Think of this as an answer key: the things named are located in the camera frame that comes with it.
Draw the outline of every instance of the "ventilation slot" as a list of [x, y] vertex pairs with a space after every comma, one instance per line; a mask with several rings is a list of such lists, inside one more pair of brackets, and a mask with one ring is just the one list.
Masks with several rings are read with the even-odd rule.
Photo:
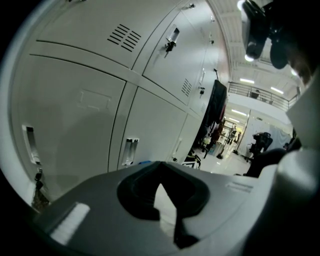
[[201, 112], [205, 112], [206, 111], [206, 104], [202, 104], [202, 108], [201, 108]]
[[140, 39], [141, 35], [119, 24], [107, 40], [132, 53]]
[[189, 83], [189, 81], [186, 79], [184, 80], [184, 83], [183, 83], [183, 86], [182, 86], [182, 92], [187, 96], [189, 97], [189, 94], [191, 92], [191, 89], [192, 89], [192, 85], [191, 83]]

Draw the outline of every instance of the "white floor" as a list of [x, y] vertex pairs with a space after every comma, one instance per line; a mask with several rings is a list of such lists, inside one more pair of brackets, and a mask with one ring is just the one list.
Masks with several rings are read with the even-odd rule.
[[232, 151], [235, 149], [236, 144], [226, 145], [222, 153], [223, 159], [219, 159], [216, 156], [207, 154], [204, 159], [205, 152], [202, 153], [201, 149], [197, 149], [195, 153], [201, 159], [200, 170], [216, 174], [224, 175], [235, 175], [235, 174], [245, 174], [249, 167], [250, 163]]

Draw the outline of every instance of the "fluorescent light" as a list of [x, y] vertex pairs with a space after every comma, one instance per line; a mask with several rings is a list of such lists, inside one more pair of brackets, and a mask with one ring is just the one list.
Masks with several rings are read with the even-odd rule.
[[244, 78], [240, 78], [240, 81], [241, 81], [241, 82], [247, 82], [247, 83], [249, 83], [249, 84], [254, 84], [254, 83], [255, 83], [255, 81], [253, 81], [253, 80], [244, 79]]
[[254, 58], [251, 58], [248, 55], [245, 55], [244, 58], [247, 62], [253, 62], [255, 60]]
[[276, 91], [277, 93], [284, 94], [282, 90], [278, 90], [277, 88], [271, 87], [271, 90]]
[[243, 113], [243, 112], [240, 112], [240, 111], [238, 111], [238, 110], [235, 110], [235, 109], [232, 109], [231, 110], [232, 112], [234, 112], [234, 113], [238, 113], [238, 114], [240, 114], [240, 115], [243, 115], [243, 116], [247, 116], [247, 114], [245, 114], [245, 113]]
[[237, 123], [240, 123], [240, 121], [238, 121], [238, 120], [236, 120], [236, 119], [233, 119], [233, 118], [231, 118], [231, 117], [229, 117], [229, 119], [232, 120], [232, 121], [235, 121], [235, 122], [237, 122]]
[[298, 75], [297, 72], [293, 68], [291, 69], [291, 74], [294, 75], [294, 76]]
[[245, 0], [240, 0], [236, 3], [236, 7], [241, 11], [242, 10], [242, 5], [244, 4]]

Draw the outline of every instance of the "balcony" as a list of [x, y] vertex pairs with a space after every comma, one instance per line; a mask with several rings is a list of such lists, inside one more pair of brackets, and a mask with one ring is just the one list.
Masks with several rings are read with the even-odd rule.
[[287, 110], [290, 109], [297, 101], [297, 96], [294, 96], [292, 99], [288, 100], [269, 91], [250, 85], [244, 85], [236, 82], [229, 82], [229, 84], [229, 93], [249, 97], [257, 101], [264, 102], [284, 112], [287, 112]]

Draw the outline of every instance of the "railing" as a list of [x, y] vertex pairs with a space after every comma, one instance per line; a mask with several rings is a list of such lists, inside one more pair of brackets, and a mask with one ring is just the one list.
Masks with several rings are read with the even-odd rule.
[[229, 82], [229, 84], [229, 93], [250, 97], [252, 99], [256, 99], [258, 101], [262, 101], [264, 103], [275, 106], [276, 108], [283, 111], [287, 111], [297, 101], [297, 96], [293, 97], [291, 100], [287, 100], [276, 94], [257, 87], [236, 82]]

